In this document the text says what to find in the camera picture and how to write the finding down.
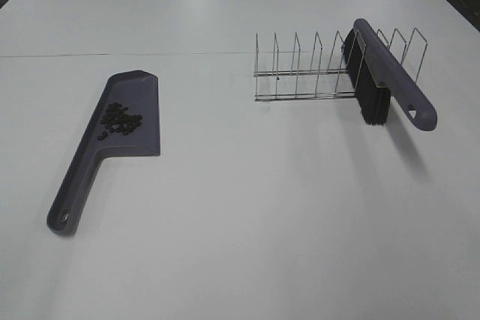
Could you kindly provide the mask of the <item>purple plastic dustpan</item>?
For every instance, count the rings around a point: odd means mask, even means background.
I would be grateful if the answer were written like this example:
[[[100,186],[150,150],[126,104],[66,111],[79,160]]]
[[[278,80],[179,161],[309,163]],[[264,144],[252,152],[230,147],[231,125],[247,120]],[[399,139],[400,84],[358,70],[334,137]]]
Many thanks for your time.
[[[85,128],[72,161],[46,217],[56,235],[71,236],[77,230],[84,205],[103,160],[111,157],[158,156],[161,127],[158,78],[143,70],[111,76]],[[110,134],[97,140],[103,130],[101,116],[113,102],[128,106],[128,114],[141,114],[142,125],[127,136]]]

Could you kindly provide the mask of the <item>purple hand brush black bristles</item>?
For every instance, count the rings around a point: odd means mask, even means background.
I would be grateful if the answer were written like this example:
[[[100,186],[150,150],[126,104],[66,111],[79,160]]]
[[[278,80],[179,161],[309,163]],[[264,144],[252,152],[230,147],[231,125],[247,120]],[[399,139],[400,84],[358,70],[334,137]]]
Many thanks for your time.
[[[394,98],[418,129],[437,127],[437,111],[366,19],[356,19],[342,56],[366,124],[384,125]]]

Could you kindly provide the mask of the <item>pile of coffee beans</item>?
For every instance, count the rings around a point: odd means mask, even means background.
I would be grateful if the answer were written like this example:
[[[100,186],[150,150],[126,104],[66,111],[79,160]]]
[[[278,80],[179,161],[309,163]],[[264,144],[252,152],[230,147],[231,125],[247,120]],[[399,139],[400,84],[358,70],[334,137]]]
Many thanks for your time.
[[[97,140],[103,141],[110,134],[120,133],[124,136],[134,132],[143,123],[141,114],[128,114],[129,107],[113,102],[107,105],[100,118],[103,130],[97,135]]]

